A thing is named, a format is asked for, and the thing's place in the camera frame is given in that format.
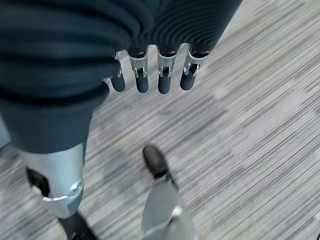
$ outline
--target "silver prosthetic socket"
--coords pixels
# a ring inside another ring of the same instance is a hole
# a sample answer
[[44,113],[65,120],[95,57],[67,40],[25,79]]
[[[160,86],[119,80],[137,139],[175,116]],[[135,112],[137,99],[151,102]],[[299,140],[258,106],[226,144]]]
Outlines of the silver prosthetic socket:
[[142,218],[143,240],[198,240],[177,187],[164,176],[150,192]]
[[32,189],[58,218],[76,213],[83,197],[84,146],[36,154],[21,151]]

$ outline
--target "black shoe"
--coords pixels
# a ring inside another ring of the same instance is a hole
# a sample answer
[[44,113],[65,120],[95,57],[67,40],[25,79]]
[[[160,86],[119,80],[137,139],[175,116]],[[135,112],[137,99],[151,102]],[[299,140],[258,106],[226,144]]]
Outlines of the black shoe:
[[58,220],[65,231],[67,240],[98,240],[78,212],[71,217]]
[[175,180],[172,178],[165,156],[158,148],[153,145],[148,145],[144,147],[142,153],[144,162],[155,180],[166,176],[167,180],[171,180],[176,188],[179,189]]

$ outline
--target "leg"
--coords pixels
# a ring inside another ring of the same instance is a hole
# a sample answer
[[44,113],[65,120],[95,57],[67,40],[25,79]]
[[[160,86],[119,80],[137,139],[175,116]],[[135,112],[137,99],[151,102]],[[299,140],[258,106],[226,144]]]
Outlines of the leg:
[[67,239],[96,240],[77,212],[84,190],[84,145],[47,154],[20,151],[20,156],[32,190],[58,217]]
[[196,240],[191,217],[180,199],[165,158],[154,146],[146,146],[143,156],[155,178],[143,212],[143,240]]

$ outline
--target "gray carpet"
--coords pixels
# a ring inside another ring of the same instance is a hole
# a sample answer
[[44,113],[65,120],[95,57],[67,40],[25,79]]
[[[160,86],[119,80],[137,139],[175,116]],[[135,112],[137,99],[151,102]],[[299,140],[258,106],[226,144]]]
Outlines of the gray carpet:
[[[168,95],[138,93],[126,53],[124,93],[91,124],[80,210],[101,240],[138,240],[152,177],[142,148],[166,154],[204,240],[316,240],[320,232],[320,4],[244,0],[184,92],[176,60]],[[12,146],[0,153],[0,239],[63,240]]]

